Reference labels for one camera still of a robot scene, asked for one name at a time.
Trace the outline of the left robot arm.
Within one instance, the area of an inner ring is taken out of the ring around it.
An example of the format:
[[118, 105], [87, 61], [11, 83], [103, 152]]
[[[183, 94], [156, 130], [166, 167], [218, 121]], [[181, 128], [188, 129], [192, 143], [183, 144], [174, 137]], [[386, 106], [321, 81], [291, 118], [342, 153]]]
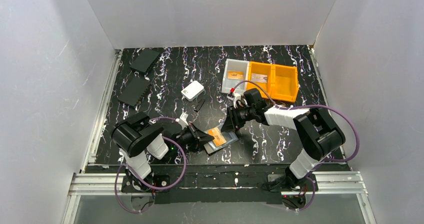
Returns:
[[[187, 114], [171, 120], [178, 125], [177, 131], [166, 131], [158, 121], [160, 118], [150, 118], [140, 112], [118, 123], [109, 132], [113, 143], [119, 148], [124, 157], [125, 174], [131, 185], [137, 185], [140, 190], [168, 190], [175, 187], [183, 179], [187, 169], [187, 158], [184, 146], [199, 148], [214, 140], [214, 137], [198, 129], [187, 121]], [[154, 184], [148, 179], [152, 168], [147, 160], [150, 154], [154, 158], [163, 159], [173, 144], [182, 154], [183, 168], [181, 174], [171, 184]]]

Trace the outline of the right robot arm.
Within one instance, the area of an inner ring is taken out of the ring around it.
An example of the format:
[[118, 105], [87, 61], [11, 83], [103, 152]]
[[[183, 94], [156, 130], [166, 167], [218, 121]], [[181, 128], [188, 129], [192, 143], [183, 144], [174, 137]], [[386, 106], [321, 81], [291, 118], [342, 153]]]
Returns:
[[346, 141], [344, 133], [326, 108], [280, 109], [267, 104], [256, 88], [245, 91], [243, 96], [246, 103], [236, 101], [236, 105], [227, 108], [221, 131], [235, 132], [251, 120], [267, 126], [295, 130], [302, 151], [286, 169], [286, 180], [304, 180], [325, 157]]

